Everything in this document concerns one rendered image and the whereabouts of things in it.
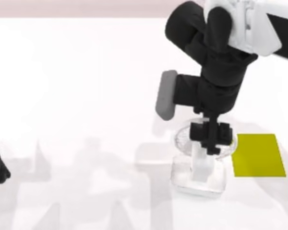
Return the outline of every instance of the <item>yellow shape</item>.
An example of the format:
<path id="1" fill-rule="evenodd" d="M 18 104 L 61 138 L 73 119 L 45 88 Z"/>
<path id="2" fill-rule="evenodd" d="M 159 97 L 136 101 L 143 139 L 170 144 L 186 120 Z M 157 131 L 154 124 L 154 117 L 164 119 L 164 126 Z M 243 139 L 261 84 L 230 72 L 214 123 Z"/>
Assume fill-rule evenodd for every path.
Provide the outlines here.
<path id="1" fill-rule="evenodd" d="M 286 177 L 274 134 L 239 134 L 232 161 L 235 176 Z"/>

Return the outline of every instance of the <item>floor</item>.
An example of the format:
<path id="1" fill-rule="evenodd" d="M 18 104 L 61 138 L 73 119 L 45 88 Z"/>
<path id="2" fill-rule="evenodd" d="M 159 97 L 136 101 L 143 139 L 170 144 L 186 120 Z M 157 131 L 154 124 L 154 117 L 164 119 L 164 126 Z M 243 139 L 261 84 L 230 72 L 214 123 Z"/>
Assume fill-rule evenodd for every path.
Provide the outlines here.
<path id="1" fill-rule="evenodd" d="M 288 61 L 260 58 L 238 133 L 273 133 L 286 178 L 234 177 L 218 200 L 169 185 L 173 132 L 156 117 L 161 73 L 199 74 L 165 19 L 0 19 L 0 230 L 288 230 Z"/>

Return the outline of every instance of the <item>yellow parallelogram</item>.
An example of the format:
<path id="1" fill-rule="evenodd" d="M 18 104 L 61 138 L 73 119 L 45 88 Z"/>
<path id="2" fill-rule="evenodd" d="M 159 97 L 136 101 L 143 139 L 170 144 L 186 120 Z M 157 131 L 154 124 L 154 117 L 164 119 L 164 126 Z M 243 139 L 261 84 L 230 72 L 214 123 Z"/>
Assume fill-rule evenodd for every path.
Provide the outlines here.
<path id="1" fill-rule="evenodd" d="M 286 177 L 274 134 L 239 134 L 232 161 L 236 177 Z"/>

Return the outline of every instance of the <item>yellow square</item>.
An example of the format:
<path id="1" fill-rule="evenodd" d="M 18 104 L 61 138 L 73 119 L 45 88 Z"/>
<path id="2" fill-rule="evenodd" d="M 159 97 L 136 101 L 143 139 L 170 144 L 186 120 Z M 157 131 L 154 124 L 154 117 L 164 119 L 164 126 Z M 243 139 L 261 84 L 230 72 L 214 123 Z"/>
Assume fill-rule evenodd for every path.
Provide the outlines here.
<path id="1" fill-rule="evenodd" d="M 286 177 L 274 134 L 239 134 L 232 161 L 235 176 Z"/>

